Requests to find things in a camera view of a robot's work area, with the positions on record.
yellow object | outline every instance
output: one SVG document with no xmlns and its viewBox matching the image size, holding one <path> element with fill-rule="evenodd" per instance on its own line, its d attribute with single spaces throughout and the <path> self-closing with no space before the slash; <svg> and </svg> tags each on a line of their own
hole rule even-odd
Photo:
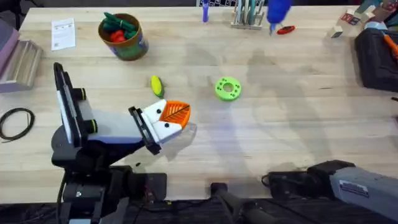
<svg viewBox="0 0 398 224">
<path fill-rule="evenodd" d="M 159 98 L 163 98 L 164 87 L 160 78 L 156 75 L 153 75 L 150 78 L 150 85 L 152 86 L 152 91 L 155 93 L 155 95 Z"/>
</svg>

label sticker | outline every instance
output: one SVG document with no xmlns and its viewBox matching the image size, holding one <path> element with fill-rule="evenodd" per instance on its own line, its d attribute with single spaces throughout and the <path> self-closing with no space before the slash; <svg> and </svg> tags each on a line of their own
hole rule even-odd
<svg viewBox="0 0 398 224">
<path fill-rule="evenodd" d="M 345 180 L 340 180 L 340 189 L 346 192 L 351 192 L 356 195 L 369 197 L 369 191 L 366 186 L 355 184 Z"/>
</svg>

pen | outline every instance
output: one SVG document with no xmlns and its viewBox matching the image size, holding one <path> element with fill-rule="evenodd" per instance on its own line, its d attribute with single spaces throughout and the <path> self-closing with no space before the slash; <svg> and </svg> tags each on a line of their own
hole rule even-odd
<svg viewBox="0 0 398 224">
<path fill-rule="evenodd" d="M 209 10 L 209 0 L 203 0 L 203 22 L 207 22 L 209 20 L 208 10 Z"/>
</svg>

table surface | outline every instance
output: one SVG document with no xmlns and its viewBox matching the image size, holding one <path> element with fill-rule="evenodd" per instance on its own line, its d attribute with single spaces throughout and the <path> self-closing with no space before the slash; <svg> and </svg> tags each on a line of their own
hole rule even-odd
<svg viewBox="0 0 398 224">
<path fill-rule="evenodd" d="M 0 95 L 0 114 L 25 107 L 36 115 L 32 131 L 0 144 L 0 203 L 54 202 L 63 171 L 51 163 L 50 140 L 61 125 L 52 65 L 63 64 L 75 87 L 85 87 L 95 109 L 128 114 L 158 99 L 150 76 L 158 75 L 165 97 L 190 103 L 190 123 L 152 156 L 146 149 L 120 161 L 137 172 L 168 174 L 168 198 L 207 197 L 212 182 L 232 192 L 264 197 L 260 176 L 305 168 L 331 159 L 354 162 L 398 177 L 398 104 L 392 93 L 358 84 L 352 40 L 325 38 L 346 7 L 293 7 L 289 35 L 230 28 L 231 8 L 34 8 L 20 30 L 44 50 L 34 89 Z M 126 12 L 141 22 L 146 56 L 118 60 L 97 35 L 103 12 Z M 76 47 L 51 51 L 51 20 L 75 18 Z M 220 77 L 240 80 L 234 102 L 215 97 Z M 6 133 L 26 125 L 25 115 L 6 123 Z"/>
</svg>

cup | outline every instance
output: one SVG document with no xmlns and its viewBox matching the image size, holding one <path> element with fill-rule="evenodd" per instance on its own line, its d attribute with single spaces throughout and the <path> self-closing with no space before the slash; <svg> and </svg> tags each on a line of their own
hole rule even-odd
<svg viewBox="0 0 398 224">
<path fill-rule="evenodd" d="M 148 41 L 142 35 L 142 27 L 139 21 L 126 13 L 118 13 L 115 16 L 135 25 L 138 28 L 137 33 L 124 42 L 114 43 L 111 41 L 111 34 L 103 30 L 104 21 L 102 21 L 98 26 L 98 34 L 102 41 L 121 60 L 137 60 L 144 56 L 148 51 Z"/>
</svg>

